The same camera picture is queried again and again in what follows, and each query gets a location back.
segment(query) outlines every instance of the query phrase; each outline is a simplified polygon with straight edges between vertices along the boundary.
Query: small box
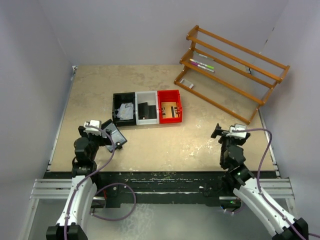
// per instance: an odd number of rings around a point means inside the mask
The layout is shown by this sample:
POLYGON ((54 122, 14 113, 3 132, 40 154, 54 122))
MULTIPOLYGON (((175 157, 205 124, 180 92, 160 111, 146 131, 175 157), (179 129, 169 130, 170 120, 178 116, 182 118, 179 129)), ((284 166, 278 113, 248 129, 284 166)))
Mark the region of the small box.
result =
POLYGON ((137 125, 159 124, 157 91, 135 93, 135 120, 137 125))
POLYGON ((112 120, 117 127, 121 126, 135 126, 136 123, 136 95, 134 92, 125 92, 125 93, 114 93, 113 94, 113 104, 112 104, 112 120), (133 117, 132 119, 120 119, 117 117, 118 109, 121 107, 121 104, 133 104, 133 117))
POLYGON ((159 90, 158 109, 160 124, 174 124, 182 122, 182 105, 179 90, 159 90))

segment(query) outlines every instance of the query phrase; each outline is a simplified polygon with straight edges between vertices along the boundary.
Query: cardboard item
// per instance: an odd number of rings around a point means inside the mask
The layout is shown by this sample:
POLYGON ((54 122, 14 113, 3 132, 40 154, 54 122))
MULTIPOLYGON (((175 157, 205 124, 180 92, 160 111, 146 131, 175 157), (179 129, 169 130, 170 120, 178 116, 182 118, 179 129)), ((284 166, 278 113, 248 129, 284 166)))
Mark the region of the cardboard item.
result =
POLYGON ((178 108, 176 102, 162 102, 161 103, 162 117, 166 118, 177 118, 178 108))

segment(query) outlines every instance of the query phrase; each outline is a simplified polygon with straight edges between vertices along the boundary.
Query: wooden shelf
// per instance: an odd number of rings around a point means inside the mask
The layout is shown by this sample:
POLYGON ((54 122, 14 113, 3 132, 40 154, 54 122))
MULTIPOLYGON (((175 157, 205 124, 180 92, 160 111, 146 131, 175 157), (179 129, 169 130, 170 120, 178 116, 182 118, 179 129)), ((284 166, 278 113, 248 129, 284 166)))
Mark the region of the wooden shelf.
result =
POLYGON ((283 81, 283 79, 286 77, 286 75, 287 75, 287 73, 289 71, 289 68, 290 68, 289 65, 287 65, 287 66, 283 65, 282 63, 279 63, 279 62, 277 62, 275 60, 272 60, 272 59, 270 59, 270 58, 268 58, 266 56, 263 56, 263 55, 261 55, 261 54, 259 54, 257 52, 254 52, 254 51, 252 51, 252 50, 250 50, 248 48, 245 48, 245 47, 243 47, 243 46, 241 46, 239 44, 236 44, 236 43, 234 43, 232 41, 229 41, 229 40, 227 40, 227 39, 225 39, 225 38, 223 38, 221 36, 218 36, 218 35, 216 35, 216 34, 214 34, 212 32, 204 30, 204 29, 200 28, 198 25, 194 26, 188 32, 188 34, 186 36, 186 39, 191 41, 191 45, 190 45, 190 48, 187 50, 187 52, 180 59, 180 64, 184 65, 184 68, 183 68, 182 72, 177 76, 177 78, 175 79, 174 83, 176 85, 180 86, 181 88, 187 90, 188 92, 190 92, 190 93, 198 96, 199 98, 207 101, 208 103, 216 106, 217 108, 225 111, 226 113, 234 116, 235 118, 241 120, 242 122, 246 123, 247 125, 250 124, 252 119, 255 117, 256 113, 259 110, 259 108, 261 106, 263 106, 267 102, 267 100, 270 97, 270 95, 271 95, 272 91, 274 90, 275 86, 283 81), (214 47, 214 46, 212 46, 212 45, 210 45, 210 44, 198 39, 198 32, 206 34, 206 35, 208 35, 208 36, 210 36, 210 37, 212 37, 214 39, 217 39, 217 40, 219 40, 219 41, 221 41, 223 43, 226 43, 226 44, 228 44, 228 45, 230 45, 232 47, 235 47, 235 48, 237 48, 237 49, 239 49, 239 50, 241 50, 241 51, 243 51, 243 52, 245 52, 247 54, 255 56, 256 58, 259 58, 259 59, 261 59, 261 60, 263 60, 265 62, 268 62, 268 63, 270 63, 270 64, 272 64, 272 65, 274 65, 274 66, 276 66, 278 68, 281 68, 281 69, 283 69, 283 72, 282 72, 282 74, 280 76, 277 76, 277 75, 275 75, 275 74, 273 74, 271 72, 268 72, 268 71, 266 71, 266 70, 264 70, 264 69, 262 69, 262 68, 260 68, 258 66, 255 66, 252 63, 249 63, 249 62, 247 62, 247 61, 245 61, 243 59, 240 59, 239 57, 233 56, 233 55, 231 55, 231 54, 229 54, 229 53, 227 53, 227 52, 225 52, 225 51, 223 51, 223 50, 221 50, 221 49, 219 49, 217 47, 214 47), (212 51, 214 51, 214 52, 216 52, 218 54, 221 54, 221 55, 223 55, 223 56, 225 56, 225 57, 227 57, 227 58, 229 58, 229 59, 241 64, 241 65, 244 65, 244 66, 246 66, 248 68, 251 68, 254 71, 257 71, 258 73, 261 73, 261 74, 267 76, 268 78, 274 80, 274 84, 270 84, 270 83, 268 83, 268 82, 266 82, 266 81, 264 81, 264 80, 262 80, 262 79, 260 79, 260 78, 258 78, 256 76, 253 76, 253 75, 251 75, 251 74, 249 74, 249 73, 247 73, 247 72, 245 72, 245 71, 243 71, 243 70, 241 70, 241 69, 239 69, 239 68, 237 68, 237 67, 235 67, 235 66, 233 66, 233 65, 231 65, 231 64, 229 64, 227 62, 225 62, 225 61, 222 61, 221 59, 219 59, 217 57, 214 57, 214 56, 206 53, 203 50, 199 50, 198 48, 196 48, 196 44, 199 44, 199 45, 201 45, 201 46, 203 46, 203 47, 205 47, 205 48, 207 48, 209 50, 212 50, 212 51), (255 81, 256 83, 259 83, 259 84, 269 88, 269 90, 266 92, 265 97, 263 99, 259 99, 259 98, 255 97, 255 96, 253 96, 253 95, 251 95, 251 94, 239 89, 238 87, 233 86, 232 84, 230 84, 230 83, 228 83, 228 82, 226 82, 226 81, 214 76, 213 74, 203 70, 202 68, 191 64, 189 59, 193 57, 194 52, 197 52, 198 54, 204 55, 204 56, 212 59, 216 63, 218 63, 218 64, 220 64, 220 65, 222 65, 222 66, 224 66, 224 67, 226 67, 226 68, 228 68, 228 69, 230 69, 230 70, 232 70, 232 71, 234 71, 234 72, 236 72, 238 74, 241 74, 242 76, 245 76, 245 77, 255 81), (210 78, 210 79, 212 79, 212 80, 224 85, 225 87, 237 92, 238 94, 241 94, 242 96, 244 96, 244 97, 246 97, 246 98, 248 98, 248 99, 250 99, 250 100, 252 100, 252 101, 254 101, 256 103, 258 103, 258 107, 253 110, 253 113, 252 113, 250 119, 246 119, 246 118, 238 115, 237 113, 235 113, 235 112, 231 111, 230 109, 222 106, 221 104, 219 104, 219 103, 207 98, 206 96, 198 93, 197 91, 195 91, 193 89, 190 89, 190 88, 184 86, 183 84, 181 84, 180 80, 183 78, 183 76, 190 69, 192 69, 192 70, 194 70, 194 71, 196 71, 196 72, 198 72, 198 73, 200 73, 200 74, 202 74, 202 75, 204 75, 204 76, 206 76, 206 77, 208 77, 208 78, 210 78))

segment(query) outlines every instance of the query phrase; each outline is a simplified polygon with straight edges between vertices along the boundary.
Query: tan tabletop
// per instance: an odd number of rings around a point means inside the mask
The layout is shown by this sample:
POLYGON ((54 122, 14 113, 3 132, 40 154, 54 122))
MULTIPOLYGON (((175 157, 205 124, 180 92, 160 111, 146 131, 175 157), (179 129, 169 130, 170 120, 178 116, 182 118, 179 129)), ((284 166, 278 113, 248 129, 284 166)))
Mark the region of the tan tabletop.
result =
MULTIPOLYGON (((60 134, 53 155, 51 171, 70 172, 74 154, 74 141, 79 138, 78 126, 85 121, 112 118, 113 93, 178 89, 183 107, 183 120, 179 124, 159 124, 120 127, 128 142, 117 150, 104 171, 221 171, 218 139, 210 138, 217 123, 223 129, 240 123, 239 120, 174 85, 182 70, 181 65, 93 65, 79 66, 71 89, 60 134)), ((248 81, 222 66, 215 66, 216 75, 232 79, 236 86, 252 92, 248 81)), ((185 78, 194 83, 194 89, 218 103, 248 117, 255 104, 219 83, 196 72, 185 78)), ((257 114, 248 128, 261 128, 257 114)), ((253 132, 242 146, 246 166, 256 171, 266 148, 267 139, 261 131, 253 132)), ((95 161, 99 166, 110 153, 101 147, 95 161)), ((270 154, 262 166, 273 171, 270 154)))

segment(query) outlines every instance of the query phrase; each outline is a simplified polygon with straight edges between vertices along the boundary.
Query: marker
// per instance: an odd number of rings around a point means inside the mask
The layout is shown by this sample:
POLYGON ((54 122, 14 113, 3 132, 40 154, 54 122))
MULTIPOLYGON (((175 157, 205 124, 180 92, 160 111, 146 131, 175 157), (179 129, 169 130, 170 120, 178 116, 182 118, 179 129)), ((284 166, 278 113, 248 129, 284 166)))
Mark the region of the marker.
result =
POLYGON ((197 66, 198 68, 201 68, 201 69, 204 69, 204 70, 208 70, 208 71, 210 71, 210 72, 215 72, 214 70, 212 70, 212 69, 210 69, 210 68, 207 68, 207 67, 205 67, 205 66, 202 66, 202 65, 200 65, 200 64, 198 64, 198 63, 196 63, 196 62, 191 62, 193 65, 195 65, 195 66, 197 66))
POLYGON ((207 67, 208 69, 212 69, 212 70, 215 69, 213 66, 210 66, 210 65, 204 64, 204 63, 202 63, 202 62, 193 60, 192 58, 190 58, 190 61, 191 61, 191 62, 194 62, 194 63, 197 63, 197 64, 200 64, 200 65, 203 65, 203 66, 207 67))

